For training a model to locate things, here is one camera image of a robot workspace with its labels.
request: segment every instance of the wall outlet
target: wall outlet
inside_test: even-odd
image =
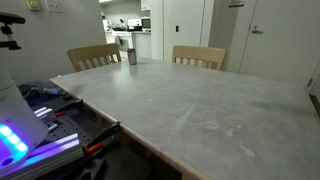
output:
[[[46,0],[46,4],[49,12],[62,13],[59,0]]]
[[[26,0],[26,2],[31,11],[40,11],[41,8],[38,0]]]

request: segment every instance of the table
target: table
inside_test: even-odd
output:
[[[320,179],[303,87],[151,59],[52,78],[187,178]]]

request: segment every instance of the table edge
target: table edge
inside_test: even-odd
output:
[[[50,79],[50,82],[53,83],[55,86],[61,88],[63,91],[67,92],[70,96],[76,98],[76,99],[81,99],[77,97],[76,95],[73,95],[72,93],[68,92],[63,86],[58,85],[56,82],[54,82],[53,79]],[[83,99],[83,103],[88,106],[91,110],[93,110],[95,113],[98,115],[102,116],[103,118],[106,118],[109,121],[112,122],[117,122],[118,120],[114,119],[107,113],[98,110],[98,108],[94,107],[93,105],[87,103]],[[123,128],[123,132],[128,134],[130,137],[132,137],[134,140],[138,141],[141,143],[143,146],[147,147],[151,152],[153,152],[155,155],[157,155],[159,158],[161,158],[164,162],[168,163],[170,166],[174,167],[176,170],[181,172],[183,175],[187,175],[187,177],[192,177],[192,179],[212,179],[212,177],[208,176],[207,174],[203,173],[199,169],[193,167],[189,163],[187,163],[184,160],[179,159],[178,157],[174,156],[173,154],[169,153],[168,151],[165,151],[161,149],[159,146],[156,144],[150,142],[137,132],[133,131],[126,125],[121,123],[121,127]]]

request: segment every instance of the wooden chair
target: wooden chair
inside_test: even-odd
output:
[[[172,62],[177,63],[180,59],[180,64],[187,60],[187,65],[193,61],[194,66],[201,66],[203,68],[221,69],[226,50],[209,47],[194,47],[194,46],[174,46],[172,53]]]
[[[116,63],[114,55],[121,62],[119,48],[115,43],[68,49],[67,54],[77,72]]]

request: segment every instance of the blue led light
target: blue led light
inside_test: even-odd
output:
[[[18,138],[17,135],[15,134],[11,134],[10,136],[7,136],[7,139],[9,140],[9,142],[11,142],[12,144],[18,144],[20,142],[20,139]]]
[[[10,129],[10,127],[0,124],[0,140],[4,142],[6,147],[11,151],[16,158],[23,157],[27,151],[28,146]]]
[[[23,143],[19,143],[16,145],[16,148],[20,151],[20,152],[24,152],[26,150],[28,150],[28,147]]]
[[[9,136],[12,134],[12,131],[8,126],[0,125],[0,133],[4,136]]]

